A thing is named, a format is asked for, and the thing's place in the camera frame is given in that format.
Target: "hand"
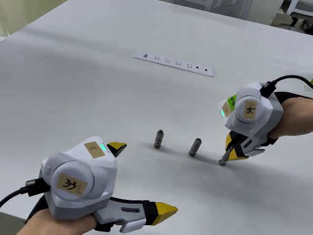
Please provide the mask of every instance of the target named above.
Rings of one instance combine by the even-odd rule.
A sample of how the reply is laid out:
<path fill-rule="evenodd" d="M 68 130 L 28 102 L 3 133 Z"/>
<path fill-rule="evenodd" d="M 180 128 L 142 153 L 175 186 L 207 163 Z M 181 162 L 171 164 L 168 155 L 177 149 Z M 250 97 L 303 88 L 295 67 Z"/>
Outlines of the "hand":
<path fill-rule="evenodd" d="M 81 235 L 97 225 L 92 215 L 77 220 L 55 220 L 49 209 L 37 212 L 17 235 Z"/>
<path fill-rule="evenodd" d="M 302 97 L 290 98 L 282 103 L 284 114 L 268 136 L 299 136 L 313 132 L 313 100 Z"/>

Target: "spring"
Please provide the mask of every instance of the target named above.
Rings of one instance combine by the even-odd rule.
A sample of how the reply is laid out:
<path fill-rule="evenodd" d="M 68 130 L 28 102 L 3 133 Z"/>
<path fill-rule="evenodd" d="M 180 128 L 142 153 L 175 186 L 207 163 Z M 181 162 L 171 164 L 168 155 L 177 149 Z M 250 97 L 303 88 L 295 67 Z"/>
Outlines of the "spring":
<path fill-rule="evenodd" d="M 202 141 L 200 138 L 196 138 L 194 143 L 192 144 L 190 150 L 189 150 L 189 156 L 194 157 L 196 155 L 197 150 L 199 149 Z"/>
<path fill-rule="evenodd" d="M 154 144 L 155 148 L 161 148 L 163 136 L 164 136 L 164 132 L 162 130 L 158 130 L 156 134 L 155 144 Z"/>
<path fill-rule="evenodd" d="M 234 145 L 232 145 L 229 149 L 227 149 L 227 151 L 225 152 L 225 154 L 222 156 L 222 160 L 227 162 L 228 161 L 228 158 L 229 158 L 229 155 L 230 155 L 230 152 L 235 148 Z"/>

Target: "paper label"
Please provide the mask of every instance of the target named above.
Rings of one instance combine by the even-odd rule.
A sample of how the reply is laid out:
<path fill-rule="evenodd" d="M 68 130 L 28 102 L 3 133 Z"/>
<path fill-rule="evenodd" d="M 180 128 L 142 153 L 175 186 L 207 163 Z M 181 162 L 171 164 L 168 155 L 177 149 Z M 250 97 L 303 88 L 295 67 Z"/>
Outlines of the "paper label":
<path fill-rule="evenodd" d="M 231 111 L 230 106 L 229 106 L 227 101 L 223 105 L 222 110 L 224 111 L 224 114 L 226 117 L 228 117 L 231 114 L 232 111 Z"/>
<path fill-rule="evenodd" d="M 93 158 L 99 158 L 104 156 L 104 152 L 95 141 L 85 143 L 85 147 Z"/>
<path fill-rule="evenodd" d="M 245 102 L 245 110 L 244 110 L 245 119 L 251 119 L 251 120 L 255 119 L 257 104 L 258 103 L 255 100 L 247 100 Z"/>
<path fill-rule="evenodd" d="M 63 191 L 82 196 L 85 192 L 87 182 L 76 179 L 66 174 L 61 174 L 58 180 L 56 188 L 62 189 Z"/>

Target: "yellow fingertip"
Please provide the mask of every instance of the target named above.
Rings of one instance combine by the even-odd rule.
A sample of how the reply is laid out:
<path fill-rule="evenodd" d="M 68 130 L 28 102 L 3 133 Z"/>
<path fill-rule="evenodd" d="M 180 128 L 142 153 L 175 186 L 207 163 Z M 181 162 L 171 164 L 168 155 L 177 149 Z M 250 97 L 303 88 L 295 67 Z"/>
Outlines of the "yellow fingertip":
<path fill-rule="evenodd" d="M 125 143 L 120 143 L 120 142 L 111 142 L 109 143 L 109 145 L 111 145 L 113 148 L 115 149 L 119 149 L 120 147 L 126 145 Z"/>
<path fill-rule="evenodd" d="M 230 155 L 229 155 L 229 158 L 228 158 L 229 161 L 243 160 L 243 159 L 247 159 L 247 157 L 238 157 L 235 149 L 233 149 L 230 152 Z"/>
<path fill-rule="evenodd" d="M 156 202 L 156 208 L 157 208 L 158 216 L 156 217 L 152 225 L 157 225 L 161 223 L 162 221 L 171 217 L 178 211 L 178 208 L 173 207 L 163 202 Z"/>
<path fill-rule="evenodd" d="M 228 134 L 226 137 L 226 142 L 225 142 L 225 150 L 227 150 L 227 147 L 228 147 L 230 142 L 231 142 L 231 136 L 230 136 L 230 134 Z"/>

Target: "white power strip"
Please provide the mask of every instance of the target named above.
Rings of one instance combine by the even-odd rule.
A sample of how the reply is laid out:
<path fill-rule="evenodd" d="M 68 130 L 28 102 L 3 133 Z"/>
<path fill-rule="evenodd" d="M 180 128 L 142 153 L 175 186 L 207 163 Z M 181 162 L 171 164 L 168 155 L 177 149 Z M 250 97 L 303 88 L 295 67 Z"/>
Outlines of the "white power strip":
<path fill-rule="evenodd" d="M 151 53 L 138 53 L 134 55 L 134 58 L 140 59 L 140 60 L 146 60 L 146 61 L 157 63 L 160 65 L 170 66 L 170 67 L 180 69 L 180 70 L 186 70 L 189 72 L 206 75 L 209 77 L 214 76 L 212 68 L 200 66 L 196 63 L 182 62 L 181 60 L 172 59 L 166 56 L 161 56 L 161 55 L 151 54 Z"/>

